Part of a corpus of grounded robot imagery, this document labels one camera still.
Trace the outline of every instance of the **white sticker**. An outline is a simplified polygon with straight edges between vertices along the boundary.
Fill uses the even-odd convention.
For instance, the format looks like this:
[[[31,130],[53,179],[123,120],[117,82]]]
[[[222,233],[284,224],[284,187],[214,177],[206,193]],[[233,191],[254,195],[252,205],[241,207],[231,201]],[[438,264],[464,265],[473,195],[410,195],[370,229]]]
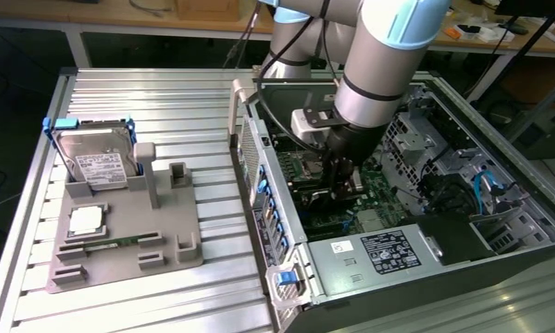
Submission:
[[[333,249],[333,253],[348,252],[353,250],[353,246],[350,246],[349,241],[337,241],[330,243],[330,248]]]
[[[126,181],[121,155],[118,153],[75,156],[75,161],[89,185],[103,185]]]

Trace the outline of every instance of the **orange object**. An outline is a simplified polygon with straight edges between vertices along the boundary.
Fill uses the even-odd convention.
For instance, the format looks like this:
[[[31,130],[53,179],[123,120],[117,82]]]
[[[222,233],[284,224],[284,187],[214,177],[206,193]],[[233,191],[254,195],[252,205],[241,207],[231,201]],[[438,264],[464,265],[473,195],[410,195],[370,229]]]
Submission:
[[[460,38],[460,33],[456,31],[456,29],[454,28],[445,28],[444,29],[444,34],[446,34],[448,36],[450,36],[450,38],[453,38],[453,39],[458,39]]]
[[[238,0],[175,0],[178,18],[198,21],[235,22]]]

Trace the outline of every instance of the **metal bracket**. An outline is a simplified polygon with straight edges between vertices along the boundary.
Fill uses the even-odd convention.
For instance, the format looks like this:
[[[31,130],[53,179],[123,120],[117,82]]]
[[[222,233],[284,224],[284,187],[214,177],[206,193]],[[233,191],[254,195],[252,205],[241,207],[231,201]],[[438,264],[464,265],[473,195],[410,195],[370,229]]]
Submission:
[[[230,104],[227,108],[227,134],[235,133],[235,116],[238,110],[238,102],[248,103],[250,95],[254,93],[254,85],[252,79],[239,79],[231,81],[230,85]]]
[[[317,111],[313,109],[304,109],[304,117],[308,126],[312,128],[325,128],[333,126],[348,125],[349,123],[338,117],[334,110]]]

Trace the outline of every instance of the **aluminum table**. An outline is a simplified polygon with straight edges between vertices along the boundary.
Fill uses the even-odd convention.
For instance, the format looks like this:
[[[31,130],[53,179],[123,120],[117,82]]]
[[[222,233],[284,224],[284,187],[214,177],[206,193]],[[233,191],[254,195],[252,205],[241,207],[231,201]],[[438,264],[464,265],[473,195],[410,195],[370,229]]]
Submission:
[[[205,262],[45,292],[65,169],[41,137],[0,262],[0,332],[272,332],[226,142],[230,81],[250,77],[195,69],[81,69],[59,77],[51,118],[129,114],[138,141],[155,143],[153,167],[181,161],[191,168]],[[555,258],[493,287],[337,332],[555,332]]]

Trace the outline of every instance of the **hard drive label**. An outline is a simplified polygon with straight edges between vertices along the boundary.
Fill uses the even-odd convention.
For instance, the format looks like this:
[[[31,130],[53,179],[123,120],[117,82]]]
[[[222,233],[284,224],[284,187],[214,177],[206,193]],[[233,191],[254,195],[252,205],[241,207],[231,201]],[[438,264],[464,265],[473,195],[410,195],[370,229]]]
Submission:
[[[118,153],[75,156],[75,161],[89,185],[126,181],[121,155]]]
[[[361,237],[361,243],[377,274],[384,275],[421,265],[400,230]]]
[[[261,241],[262,253],[265,257],[265,265],[266,267],[274,266],[278,264],[278,262],[276,261],[276,258],[273,257],[273,247],[270,245],[269,235],[266,234],[266,229],[265,229],[264,219],[262,219],[262,211],[253,210],[252,213],[254,217],[254,222],[257,224],[258,240]]]

